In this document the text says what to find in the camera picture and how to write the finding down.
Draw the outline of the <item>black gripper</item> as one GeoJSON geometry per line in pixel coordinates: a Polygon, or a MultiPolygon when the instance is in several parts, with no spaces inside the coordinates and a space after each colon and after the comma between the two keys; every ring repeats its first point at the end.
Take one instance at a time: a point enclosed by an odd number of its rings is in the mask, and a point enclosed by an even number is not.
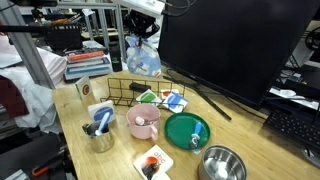
{"type": "Polygon", "coordinates": [[[142,38],[149,38],[160,30],[154,17],[131,10],[124,18],[124,24],[130,33],[142,38]]]}

